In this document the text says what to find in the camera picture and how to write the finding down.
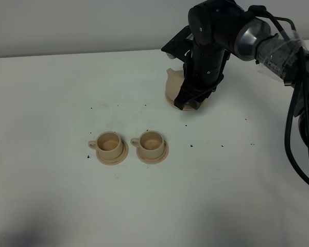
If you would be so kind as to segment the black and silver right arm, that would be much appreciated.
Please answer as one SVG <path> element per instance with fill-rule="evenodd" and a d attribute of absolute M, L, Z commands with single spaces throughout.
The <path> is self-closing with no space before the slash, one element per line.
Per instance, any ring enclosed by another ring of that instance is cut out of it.
<path fill-rule="evenodd" d="M 230 55 L 243 61 L 255 60 L 295 87 L 301 83 L 293 115 L 299 118 L 299 132 L 309 146 L 309 51 L 298 35 L 289 36 L 280 18 L 264 6 L 247 11 L 235 1 L 205 1 L 188 12 L 193 35 L 192 49 L 184 61 L 184 81 L 174 99 L 175 107 L 198 109 L 223 79 Z"/>

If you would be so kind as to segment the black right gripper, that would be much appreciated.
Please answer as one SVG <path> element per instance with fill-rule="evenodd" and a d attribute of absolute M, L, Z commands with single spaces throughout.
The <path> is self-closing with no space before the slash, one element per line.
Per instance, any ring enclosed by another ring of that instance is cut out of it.
<path fill-rule="evenodd" d="M 174 105 L 180 110 L 187 103 L 194 110 L 204 105 L 224 78 L 223 70 L 230 54 L 216 43 L 200 45 L 193 41 L 183 66 L 184 81 Z"/>

